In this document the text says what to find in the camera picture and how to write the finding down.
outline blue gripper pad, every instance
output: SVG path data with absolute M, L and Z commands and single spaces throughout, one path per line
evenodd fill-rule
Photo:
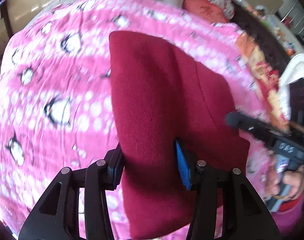
M 175 141 L 176 144 L 176 156 L 178 159 L 178 168 L 181 176 L 181 180 L 183 185 L 186 187 L 188 191 L 191 190 L 191 176 L 190 176 L 190 169 L 188 167 L 188 164 L 184 158 L 182 149 L 180 147 L 180 144 L 178 141 Z

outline pink sleeve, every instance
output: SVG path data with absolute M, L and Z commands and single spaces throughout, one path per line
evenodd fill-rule
M 302 208 L 304 204 L 304 197 L 291 209 L 286 211 L 278 211 L 272 213 L 274 221 L 276 222 L 282 235 L 287 235 L 293 230 L 295 224 L 302 216 Z

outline orange pillow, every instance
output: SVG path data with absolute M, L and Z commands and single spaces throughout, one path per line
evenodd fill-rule
M 211 23 L 228 23 L 222 9 L 208 0 L 184 0 L 183 9 Z

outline maroon fabric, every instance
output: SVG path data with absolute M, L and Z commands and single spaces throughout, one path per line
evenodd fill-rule
M 221 75 L 161 38 L 119 31 L 109 39 L 130 234 L 135 239 L 167 235 L 191 221 L 195 201 L 182 185 L 174 138 L 214 167 L 243 172 L 249 142 L 224 124 L 225 114 L 235 108 Z

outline pink blanket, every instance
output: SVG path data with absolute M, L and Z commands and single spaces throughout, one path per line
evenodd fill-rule
M 118 143 L 108 44 L 115 30 L 169 40 L 225 77 L 237 109 L 268 119 L 234 44 L 241 33 L 235 24 L 212 26 L 155 0 L 81 0 L 57 7 L 10 40 L 1 66 L 0 209 L 16 233 L 62 167 L 85 168 Z M 241 136 L 251 142 L 247 176 L 263 197 L 266 149 L 249 135 Z M 84 237 L 83 199 L 81 192 Z M 107 202 L 115 238 L 131 238 L 122 185 L 107 192 Z M 217 236 L 221 223 L 219 209 Z M 163 238 L 185 239 L 186 233 L 184 227 Z

